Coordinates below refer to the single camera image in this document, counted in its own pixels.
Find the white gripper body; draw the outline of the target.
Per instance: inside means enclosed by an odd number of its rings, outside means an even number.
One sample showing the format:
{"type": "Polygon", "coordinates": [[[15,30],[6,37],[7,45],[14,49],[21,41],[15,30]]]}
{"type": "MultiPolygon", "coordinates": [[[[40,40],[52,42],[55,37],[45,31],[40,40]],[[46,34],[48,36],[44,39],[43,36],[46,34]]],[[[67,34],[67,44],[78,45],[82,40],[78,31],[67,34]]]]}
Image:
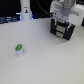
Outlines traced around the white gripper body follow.
{"type": "Polygon", "coordinates": [[[50,11],[57,21],[81,23],[83,20],[83,8],[76,0],[53,0],[50,11]]]}

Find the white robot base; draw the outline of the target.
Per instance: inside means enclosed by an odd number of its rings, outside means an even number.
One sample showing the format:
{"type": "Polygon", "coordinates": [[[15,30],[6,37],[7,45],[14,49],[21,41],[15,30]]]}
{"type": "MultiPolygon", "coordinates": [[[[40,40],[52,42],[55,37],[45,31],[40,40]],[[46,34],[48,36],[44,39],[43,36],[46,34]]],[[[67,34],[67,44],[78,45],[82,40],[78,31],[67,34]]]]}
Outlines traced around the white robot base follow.
{"type": "Polygon", "coordinates": [[[20,0],[21,2],[21,19],[31,20],[32,12],[30,9],[30,0],[20,0]]]}

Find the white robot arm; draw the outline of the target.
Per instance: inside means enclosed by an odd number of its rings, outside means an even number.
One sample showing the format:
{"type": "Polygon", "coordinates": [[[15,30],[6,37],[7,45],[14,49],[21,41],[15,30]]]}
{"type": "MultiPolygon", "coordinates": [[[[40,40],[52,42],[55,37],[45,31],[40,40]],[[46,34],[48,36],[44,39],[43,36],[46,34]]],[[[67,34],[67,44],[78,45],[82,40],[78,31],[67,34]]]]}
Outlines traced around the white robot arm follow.
{"type": "Polygon", "coordinates": [[[52,19],[62,23],[80,25],[84,18],[84,6],[77,4],[77,0],[53,0],[50,11],[52,19]]]}

